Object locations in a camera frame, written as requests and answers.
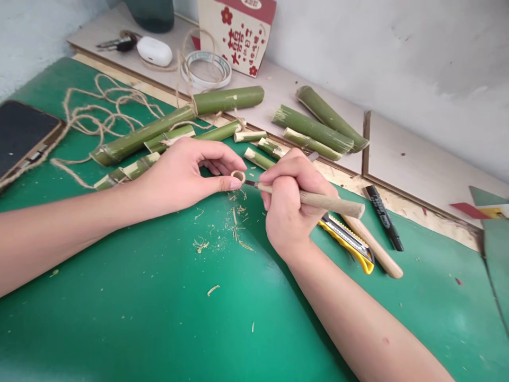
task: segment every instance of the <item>dark green bottle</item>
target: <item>dark green bottle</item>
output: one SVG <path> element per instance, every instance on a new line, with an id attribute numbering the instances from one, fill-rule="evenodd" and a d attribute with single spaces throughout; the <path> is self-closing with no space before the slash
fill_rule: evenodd
<path id="1" fill-rule="evenodd" d="M 166 33 L 173 28 L 173 0 L 125 0 L 129 12 L 143 29 Z"/>

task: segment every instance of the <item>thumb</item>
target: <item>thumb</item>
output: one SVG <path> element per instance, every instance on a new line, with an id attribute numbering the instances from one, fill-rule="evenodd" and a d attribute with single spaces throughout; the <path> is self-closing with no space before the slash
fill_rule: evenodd
<path id="1" fill-rule="evenodd" d="M 221 191 L 232 191 L 242 186 L 240 180 L 232 176 L 216 176 L 204 178 L 203 192 L 208 195 Z"/>

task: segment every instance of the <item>bamboo ring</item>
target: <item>bamboo ring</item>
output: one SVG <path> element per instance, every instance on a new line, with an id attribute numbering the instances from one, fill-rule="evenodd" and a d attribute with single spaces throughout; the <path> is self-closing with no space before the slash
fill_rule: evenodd
<path id="1" fill-rule="evenodd" d="M 238 180 L 240 180 L 242 184 L 244 184 L 245 174 L 242 171 L 235 170 L 234 172 L 231 173 L 231 176 L 237 178 Z"/>

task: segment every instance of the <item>white wall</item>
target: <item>white wall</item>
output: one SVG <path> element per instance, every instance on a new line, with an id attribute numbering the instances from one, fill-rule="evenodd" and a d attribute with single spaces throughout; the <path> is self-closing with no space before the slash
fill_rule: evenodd
<path id="1" fill-rule="evenodd" d="M 66 37 L 106 9 L 105 0 L 0 0 L 0 100 L 70 55 Z"/>
<path id="2" fill-rule="evenodd" d="M 509 183 L 509 0 L 277 0 L 266 57 Z"/>

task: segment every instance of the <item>wooden knife handle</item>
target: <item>wooden knife handle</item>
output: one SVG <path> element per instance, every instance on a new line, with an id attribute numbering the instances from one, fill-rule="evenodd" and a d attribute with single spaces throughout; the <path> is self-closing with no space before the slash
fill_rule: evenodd
<path id="1" fill-rule="evenodd" d="M 371 248 L 376 260 L 382 265 L 387 274 L 393 279 L 400 279 L 403 277 L 403 271 L 392 257 L 383 249 L 378 241 L 373 237 L 371 232 L 368 231 L 362 221 L 351 216 L 341 215 L 350 229 L 354 231 L 357 236 L 363 239 Z"/>
<path id="2" fill-rule="evenodd" d="M 258 184 L 258 189 L 272 194 L 272 186 Z M 326 195 L 314 194 L 301 191 L 301 202 L 313 207 L 323 208 L 327 211 L 334 211 L 345 216 L 352 216 L 359 219 L 366 207 L 362 203 L 346 201 L 340 198 L 333 198 Z"/>

